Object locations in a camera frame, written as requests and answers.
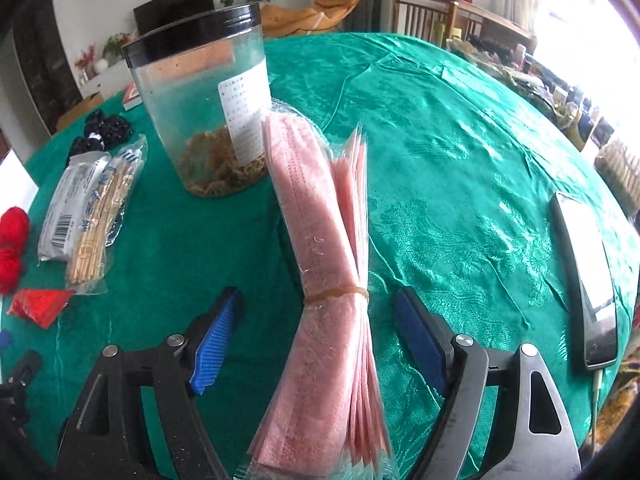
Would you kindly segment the pink face mask pack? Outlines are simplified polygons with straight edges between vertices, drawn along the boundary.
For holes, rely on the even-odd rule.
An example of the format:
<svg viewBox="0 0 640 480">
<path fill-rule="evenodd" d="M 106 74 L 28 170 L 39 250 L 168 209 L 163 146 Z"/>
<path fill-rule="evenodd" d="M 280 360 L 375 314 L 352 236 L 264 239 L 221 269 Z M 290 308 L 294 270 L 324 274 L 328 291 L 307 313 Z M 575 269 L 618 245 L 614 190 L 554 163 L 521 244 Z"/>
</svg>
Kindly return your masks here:
<svg viewBox="0 0 640 480">
<path fill-rule="evenodd" d="M 243 479 L 395 479 L 369 318 L 367 144 L 337 152 L 305 117 L 273 112 L 264 143 L 304 293 Z"/>
</svg>

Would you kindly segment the red packet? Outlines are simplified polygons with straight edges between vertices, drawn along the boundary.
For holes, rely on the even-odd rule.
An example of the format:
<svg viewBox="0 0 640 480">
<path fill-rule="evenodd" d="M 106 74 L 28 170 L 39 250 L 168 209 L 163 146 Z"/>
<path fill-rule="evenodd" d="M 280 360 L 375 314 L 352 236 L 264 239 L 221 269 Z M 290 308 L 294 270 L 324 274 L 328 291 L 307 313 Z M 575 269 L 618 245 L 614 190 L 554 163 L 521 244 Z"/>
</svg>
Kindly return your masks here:
<svg viewBox="0 0 640 480">
<path fill-rule="evenodd" d="M 8 315 L 34 322 L 46 330 L 72 298 L 72 290 L 22 289 L 12 299 Z"/>
</svg>

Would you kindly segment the red yarn ball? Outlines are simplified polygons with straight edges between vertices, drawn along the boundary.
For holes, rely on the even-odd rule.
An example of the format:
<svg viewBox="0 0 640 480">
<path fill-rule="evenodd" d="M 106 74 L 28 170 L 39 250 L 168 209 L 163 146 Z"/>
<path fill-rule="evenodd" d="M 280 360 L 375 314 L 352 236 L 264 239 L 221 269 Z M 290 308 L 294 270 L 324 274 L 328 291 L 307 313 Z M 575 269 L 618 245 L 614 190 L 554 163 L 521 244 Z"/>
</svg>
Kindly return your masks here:
<svg viewBox="0 0 640 480">
<path fill-rule="evenodd" d="M 1 295 L 14 292 L 22 275 L 22 255 L 29 237 L 28 214 L 20 207 L 11 207 L 1 216 Z"/>
</svg>

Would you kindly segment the smartphone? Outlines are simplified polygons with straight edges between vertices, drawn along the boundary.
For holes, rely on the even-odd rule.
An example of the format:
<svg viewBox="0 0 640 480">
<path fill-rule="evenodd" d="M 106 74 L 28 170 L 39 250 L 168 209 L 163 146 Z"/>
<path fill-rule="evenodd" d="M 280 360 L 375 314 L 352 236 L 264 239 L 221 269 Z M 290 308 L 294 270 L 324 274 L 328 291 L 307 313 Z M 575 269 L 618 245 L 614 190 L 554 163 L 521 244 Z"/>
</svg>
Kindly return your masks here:
<svg viewBox="0 0 640 480">
<path fill-rule="evenodd" d="M 562 192 L 550 200 L 565 261 L 578 361 L 602 370 L 617 358 L 615 294 L 600 224 L 586 203 Z"/>
</svg>

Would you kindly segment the white cardboard box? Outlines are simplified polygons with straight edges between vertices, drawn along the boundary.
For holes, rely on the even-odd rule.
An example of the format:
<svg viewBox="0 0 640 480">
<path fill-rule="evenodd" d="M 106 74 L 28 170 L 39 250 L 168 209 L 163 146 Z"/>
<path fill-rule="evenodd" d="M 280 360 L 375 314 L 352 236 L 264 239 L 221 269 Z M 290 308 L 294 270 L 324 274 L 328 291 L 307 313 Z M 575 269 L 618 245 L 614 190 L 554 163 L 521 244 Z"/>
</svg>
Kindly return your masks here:
<svg viewBox="0 0 640 480">
<path fill-rule="evenodd" d="M 20 207 L 29 212 L 38 190 L 38 185 L 32 180 L 17 154 L 9 150 L 0 165 L 0 214 L 12 207 Z"/>
</svg>

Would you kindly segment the green satin tablecloth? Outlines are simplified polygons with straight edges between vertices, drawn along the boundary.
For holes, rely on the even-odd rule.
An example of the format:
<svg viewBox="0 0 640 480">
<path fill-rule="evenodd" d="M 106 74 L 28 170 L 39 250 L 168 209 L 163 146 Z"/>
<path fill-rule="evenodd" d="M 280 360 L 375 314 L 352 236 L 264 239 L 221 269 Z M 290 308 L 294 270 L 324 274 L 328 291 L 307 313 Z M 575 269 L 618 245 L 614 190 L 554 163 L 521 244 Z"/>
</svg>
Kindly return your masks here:
<svg viewBox="0 0 640 480">
<path fill-rule="evenodd" d="M 630 338 L 639 240 L 593 166 L 547 118 L 461 58 L 405 36 L 350 34 L 266 43 L 272 95 L 332 144 L 368 144 L 369 312 L 386 424 L 402 474 L 439 410 L 398 339 L 393 294 L 424 304 L 484 346 L 531 342 L 561 393 L 574 435 L 590 426 L 591 377 L 570 346 L 564 259 L 550 202 L 573 195 L 598 214 L 615 287 L 618 339 Z M 228 471 L 254 437 L 290 350 L 303 293 L 268 179 L 221 198 L 184 189 L 148 113 L 127 113 L 149 155 L 108 258 L 105 292 L 70 300 L 48 328 L 13 315 L 1 364 L 27 350 L 42 367 L 27 391 L 26 434 L 48 463 L 96 358 L 184 330 L 221 289 L 245 311 L 198 410 Z"/>
</svg>

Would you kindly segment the black scrunchie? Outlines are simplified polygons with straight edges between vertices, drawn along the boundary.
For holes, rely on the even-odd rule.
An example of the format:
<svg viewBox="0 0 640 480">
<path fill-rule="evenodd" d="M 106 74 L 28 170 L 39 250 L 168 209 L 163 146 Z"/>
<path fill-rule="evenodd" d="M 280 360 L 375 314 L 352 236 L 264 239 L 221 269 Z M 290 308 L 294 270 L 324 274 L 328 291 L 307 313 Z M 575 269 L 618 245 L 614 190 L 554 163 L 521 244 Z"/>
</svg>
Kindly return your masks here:
<svg viewBox="0 0 640 480">
<path fill-rule="evenodd" d="M 67 160 L 88 152 L 107 152 L 125 143 L 132 135 L 130 121 L 119 114 L 106 116 L 94 110 L 85 119 L 84 133 L 73 140 Z"/>
</svg>

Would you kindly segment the cardboard box on floor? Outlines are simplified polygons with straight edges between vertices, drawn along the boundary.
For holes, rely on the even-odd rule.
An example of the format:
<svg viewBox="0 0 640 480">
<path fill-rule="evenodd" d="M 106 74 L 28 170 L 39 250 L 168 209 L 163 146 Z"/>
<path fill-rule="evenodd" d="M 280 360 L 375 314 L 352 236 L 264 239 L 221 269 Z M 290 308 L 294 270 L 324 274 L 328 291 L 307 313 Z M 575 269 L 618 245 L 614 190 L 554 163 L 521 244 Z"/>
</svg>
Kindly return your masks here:
<svg viewBox="0 0 640 480">
<path fill-rule="evenodd" d="M 61 132 L 73 122 L 76 122 L 78 118 L 81 118 L 85 114 L 90 113 L 96 107 L 103 103 L 104 99 L 101 92 L 93 93 L 88 98 L 83 99 L 73 108 L 65 112 L 56 123 L 56 131 Z"/>
</svg>

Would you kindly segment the orange book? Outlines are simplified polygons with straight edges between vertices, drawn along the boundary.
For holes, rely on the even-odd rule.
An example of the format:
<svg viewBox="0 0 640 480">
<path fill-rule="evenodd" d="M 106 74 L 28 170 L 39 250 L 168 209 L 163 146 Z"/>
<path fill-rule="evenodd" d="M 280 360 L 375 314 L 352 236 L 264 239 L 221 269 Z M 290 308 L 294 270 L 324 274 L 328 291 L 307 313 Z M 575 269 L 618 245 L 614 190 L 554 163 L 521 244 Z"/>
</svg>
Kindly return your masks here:
<svg viewBox="0 0 640 480">
<path fill-rule="evenodd" d="M 132 110 L 133 108 L 142 104 L 142 96 L 134 82 L 130 82 L 125 90 L 124 97 L 122 98 L 122 107 L 124 110 Z"/>
</svg>

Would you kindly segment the white tv cabinet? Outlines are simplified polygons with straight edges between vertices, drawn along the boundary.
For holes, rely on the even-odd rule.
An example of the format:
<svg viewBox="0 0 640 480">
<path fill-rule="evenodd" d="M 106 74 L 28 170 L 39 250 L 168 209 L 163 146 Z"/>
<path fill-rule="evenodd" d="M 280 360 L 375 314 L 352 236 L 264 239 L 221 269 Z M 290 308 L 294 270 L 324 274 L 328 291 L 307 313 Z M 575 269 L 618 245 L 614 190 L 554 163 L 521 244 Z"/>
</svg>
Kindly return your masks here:
<svg viewBox="0 0 640 480">
<path fill-rule="evenodd" d="M 109 99 L 114 94 L 125 90 L 131 81 L 131 72 L 126 61 L 120 60 L 83 84 L 79 91 L 84 99 L 96 93 L 99 93 L 103 99 Z"/>
</svg>

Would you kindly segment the red flower vase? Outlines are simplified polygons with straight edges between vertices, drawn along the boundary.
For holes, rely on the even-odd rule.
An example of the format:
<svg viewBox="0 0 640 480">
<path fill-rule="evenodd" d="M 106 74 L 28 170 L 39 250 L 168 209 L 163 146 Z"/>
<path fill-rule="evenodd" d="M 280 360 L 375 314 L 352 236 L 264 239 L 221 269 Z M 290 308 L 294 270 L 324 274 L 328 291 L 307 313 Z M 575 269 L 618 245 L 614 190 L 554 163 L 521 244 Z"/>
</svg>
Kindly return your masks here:
<svg viewBox="0 0 640 480">
<path fill-rule="evenodd" d="M 94 72 L 94 57 L 96 56 L 96 45 L 90 44 L 87 50 L 82 50 L 75 62 L 76 68 L 80 71 L 84 81 L 89 81 L 96 74 Z"/>
</svg>

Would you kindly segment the dark display cabinet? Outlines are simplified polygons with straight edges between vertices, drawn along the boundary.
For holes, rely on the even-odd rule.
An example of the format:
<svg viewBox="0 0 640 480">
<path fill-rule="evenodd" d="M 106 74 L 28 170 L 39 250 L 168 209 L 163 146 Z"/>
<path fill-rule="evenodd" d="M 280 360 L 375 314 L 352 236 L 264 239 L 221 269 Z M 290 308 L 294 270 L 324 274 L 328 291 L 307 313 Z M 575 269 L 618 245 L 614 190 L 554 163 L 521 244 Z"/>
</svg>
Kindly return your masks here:
<svg viewBox="0 0 640 480">
<path fill-rule="evenodd" d="M 81 100 L 62 45 L 53 0 L 29 0 L 13 22 L 13 42 L 24 81 L 51 134 Z"/>
</svg>

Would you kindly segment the clear jar black lid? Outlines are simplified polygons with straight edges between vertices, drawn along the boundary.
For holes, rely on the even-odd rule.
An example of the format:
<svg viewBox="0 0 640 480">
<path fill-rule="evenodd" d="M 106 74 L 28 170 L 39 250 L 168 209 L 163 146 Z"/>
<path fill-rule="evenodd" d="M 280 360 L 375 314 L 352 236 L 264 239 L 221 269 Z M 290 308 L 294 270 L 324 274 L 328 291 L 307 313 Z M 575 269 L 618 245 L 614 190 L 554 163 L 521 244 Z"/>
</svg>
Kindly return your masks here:
<svg viewBox="0 0 640 480">
<path fill-rule="evenodd" d="M 127 44 L 124 55 L 188 192 L 226 196 L 265 175 L 271 93 L 258 4 L 162 26 Z"/>
</svg>

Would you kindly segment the wooden railing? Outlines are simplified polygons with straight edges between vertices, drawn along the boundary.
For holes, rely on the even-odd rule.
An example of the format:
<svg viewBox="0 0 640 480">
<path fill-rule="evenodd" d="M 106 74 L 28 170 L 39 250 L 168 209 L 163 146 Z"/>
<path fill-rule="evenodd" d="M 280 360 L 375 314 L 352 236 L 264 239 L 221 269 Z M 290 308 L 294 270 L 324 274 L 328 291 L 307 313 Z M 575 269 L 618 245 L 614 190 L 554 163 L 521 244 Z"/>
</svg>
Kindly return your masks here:
<svg viewBox="0 0 640 480">
<path fill-rule="evenodd" d="M 537 38 L 517 24 L 463 0 L 394 0 L 392 31 L 445 47 L 453 36 L 470 37 L 516 50 L 521 44 L 528 54 L 537 47 Z"/>
</svg>

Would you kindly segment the black television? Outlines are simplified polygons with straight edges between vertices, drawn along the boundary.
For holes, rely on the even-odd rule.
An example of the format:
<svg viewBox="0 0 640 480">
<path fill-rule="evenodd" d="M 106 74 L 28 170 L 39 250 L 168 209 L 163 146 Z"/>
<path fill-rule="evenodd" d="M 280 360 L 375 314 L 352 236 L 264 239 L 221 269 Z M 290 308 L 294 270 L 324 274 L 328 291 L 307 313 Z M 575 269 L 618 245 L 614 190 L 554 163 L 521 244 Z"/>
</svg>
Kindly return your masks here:
<svg viewBox="0 0 640 480">
<path fill-rule="evenodd" d="M 193 15 L 213 11 L 214 0 L 151 0 L 134 8 L 140 36 Z"/>
</svg>

